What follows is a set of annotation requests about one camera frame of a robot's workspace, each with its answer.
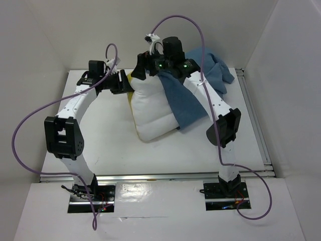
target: cable clip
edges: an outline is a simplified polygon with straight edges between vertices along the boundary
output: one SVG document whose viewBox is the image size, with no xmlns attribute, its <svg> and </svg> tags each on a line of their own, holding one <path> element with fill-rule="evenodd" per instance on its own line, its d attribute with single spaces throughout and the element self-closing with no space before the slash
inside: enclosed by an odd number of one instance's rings
<svg viewBox="0 0 321 241">
<path fill-rule="evenodd" d="M 201 83 L 197 84 L 197 86 L 201 86 L 202 84 L 205 84 L 207 82 L 207 79 L 205 79 L 204 81 L 200 80 Z"/>
</svg>

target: white pillow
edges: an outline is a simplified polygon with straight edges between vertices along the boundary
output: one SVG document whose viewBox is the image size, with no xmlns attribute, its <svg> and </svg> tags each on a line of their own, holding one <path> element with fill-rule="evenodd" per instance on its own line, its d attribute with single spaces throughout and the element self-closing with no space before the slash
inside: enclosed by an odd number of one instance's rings
<svg viewBox="0 0 321 241">
<path fill-rule="evenodd" d="M 140 80 L 129 75 L 128 80 L 135 90 L 128 94 L 128 102 L 142 141 L 148 142 L 179 127 L 157 76 L 146 75 L 146 80 Z"/>
</svg>

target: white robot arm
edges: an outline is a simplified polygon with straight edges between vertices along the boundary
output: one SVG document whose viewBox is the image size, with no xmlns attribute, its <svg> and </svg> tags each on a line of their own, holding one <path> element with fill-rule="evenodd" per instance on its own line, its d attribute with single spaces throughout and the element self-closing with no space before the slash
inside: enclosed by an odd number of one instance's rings
<svg viewBox="0 0 321 241">
<path fill-rule="evenodd" d="M 222 158 L 226 163 L 235 163 L 234 144 L 236 132 L 238 131 L 241 112 L 239 109 L 232 109 L 216 93 L 203 76 L 201 79 L 200 67 L 193 59 L 186 59 L 182 49 L 182 43 L 177 37 L 163 39 L 163 54 L 156 48 L 160 38 L 155 34 L 148 34 L 145 40 L 150 44 L 149 51 L 139 54 L 137 66 L 131 76 L 145 80 L 146 71 L 154 76 L 160 71 L 167 71 L 187 88 L 203 106 L 210 119 L 216 122 L 219 129 L 220 144 L 222 146 Z M 209 92 L 212 107 L 216 113 L 215 120 L 212 118 L 209 101 L 202 85 L 206 85 Z M 211 126 L 206 133 L 209 141 L 217 145 L 214 126 Z M 220 166 L 219 180 L 225 193 L 229 193 L 240 182 L 238 169 L 234 166 Z"/>
<path fill-rule="evenodd" d="M 106 74 L 113 62 L 118 64 L 119 59 L 104 61 L 89 61 L 89 71 L 78 81 L 75 94 L 81 93 L 90 88 Z M 47 117 L 45 120 L 45 134 L 47 150 L 60 159 L 69 172 L 77 173 L 85 181 L 86 185 L 94 193 L 97 187 L 97 179 L 90 171 L 82 154 L 84 150 L 84 139 L 79 124 L 90 104 L 97 98 L 98 94 L 105 89 L 110 89 L 113 94 L 131 92 L 128 79 L 124 70 L 117 72 L 116 66 L 111 74 L 95 88 L 79 94 L 66 104 L 66 106 L 54 117 Z M 74 177 L 74 184 L 80 191 L 85 191 L 83 183 L 78 177 Z"/>
</svg>

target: blue cloth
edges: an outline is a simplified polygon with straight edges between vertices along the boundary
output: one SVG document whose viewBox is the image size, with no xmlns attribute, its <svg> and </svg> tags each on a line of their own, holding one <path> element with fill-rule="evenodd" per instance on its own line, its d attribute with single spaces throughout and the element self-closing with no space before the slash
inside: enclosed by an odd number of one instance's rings
<svg viewBox="0 0 321 241">
<path fill-rule="evenodd" d="M 200 66 L 202 48 L 194 49 L 186 53 L 185 56 L 188 59 L 194 59 Z M 204 75 L 210 85 L 222 98 L 223 94 L 227 93 L 223 81 L 230 84 L 234 80 L 226 64 L 208 48 L 205 48 Z M 177 79 L 166 72 L 160 72 L 158 76 L 164 87 L 172 112 L 181 129 L 188 127 L 198 119 L 207 115 L 196 97 L 180 84 Z"/>
</svg>

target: yellow fabric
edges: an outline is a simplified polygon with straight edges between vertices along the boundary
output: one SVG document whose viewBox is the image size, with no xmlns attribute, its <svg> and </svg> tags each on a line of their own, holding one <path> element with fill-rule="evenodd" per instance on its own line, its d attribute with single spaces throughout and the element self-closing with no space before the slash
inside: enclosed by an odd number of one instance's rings
<svg viewBox="0 0 321 241">
<path fill-rule="evenodd" d="M 131 77 L 131 73 L 129 73 L 127 75 L 127 78 L 128 78 L 128 82 L 131 83 L 131 80 L 132 80 L 132 77 Z M 132 99 L 132 95 L 134 94 L 134 92 L 129 92 L 127 93 L 127 98 L 128 98 L 128 103 L 129 103 L 129 106 L 130 106 L 130 109 L 131 109 L 131 113 L 132 113 L 132 108 L 131 108 L 131 99 Z"/>
</svg>

